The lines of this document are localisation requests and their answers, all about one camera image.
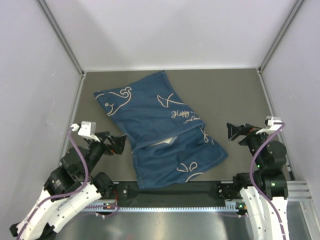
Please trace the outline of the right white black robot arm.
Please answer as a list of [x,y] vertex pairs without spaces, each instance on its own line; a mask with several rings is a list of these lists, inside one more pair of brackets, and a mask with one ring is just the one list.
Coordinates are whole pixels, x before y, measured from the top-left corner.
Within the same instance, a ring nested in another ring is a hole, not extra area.
[[245,123],[227,123],[228,140],[247,146],[252,154],[248,173],[233,177],[233,192],[242,198],[246,216],[255,240],[288,240],[287,218],[288,183],[283,172],[287,162],[287,148],[275,140],[286,124],[278,117],[269,116],[265,127]]

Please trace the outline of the dark blue embroidered pillowcase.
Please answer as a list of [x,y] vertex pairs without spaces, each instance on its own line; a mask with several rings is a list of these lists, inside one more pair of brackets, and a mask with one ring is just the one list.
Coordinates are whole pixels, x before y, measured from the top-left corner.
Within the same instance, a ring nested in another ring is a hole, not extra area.
[[[189,182],[228,157],[206,133],[201,117],[175,92],[165,71],[124,87],[97,91],[94,97],[127,135],[140,189]],[[178,138],[171,145],[151,146],[174,136]]]

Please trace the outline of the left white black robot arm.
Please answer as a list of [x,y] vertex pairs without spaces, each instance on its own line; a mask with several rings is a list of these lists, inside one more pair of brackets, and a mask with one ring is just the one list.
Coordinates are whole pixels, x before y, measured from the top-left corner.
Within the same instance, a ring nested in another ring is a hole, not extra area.
[[18,240],[53,240],[61,229],[91,203],[115,194],[110,177],[92,170],[103,155],[121,155],[127,136],[98,132],[85,139],[87,147],[72,145],[60,159],[60,166],[45,181],[40,196],[21,222],[10,226],[11,235]]

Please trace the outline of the cream pillow with bear print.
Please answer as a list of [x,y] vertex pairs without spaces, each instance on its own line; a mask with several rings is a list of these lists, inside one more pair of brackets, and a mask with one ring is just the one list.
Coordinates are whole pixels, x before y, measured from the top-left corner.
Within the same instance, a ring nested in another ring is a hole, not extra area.
[[161,144],[167,144],[167,145],[171,145],[173,144],[176,140],[177,140],[178,136],[172,136],[166,139],[163,139],[161,141],[155,142],[153,144],[151,144],[150,146],[157,146],[157,145],[161,145]]

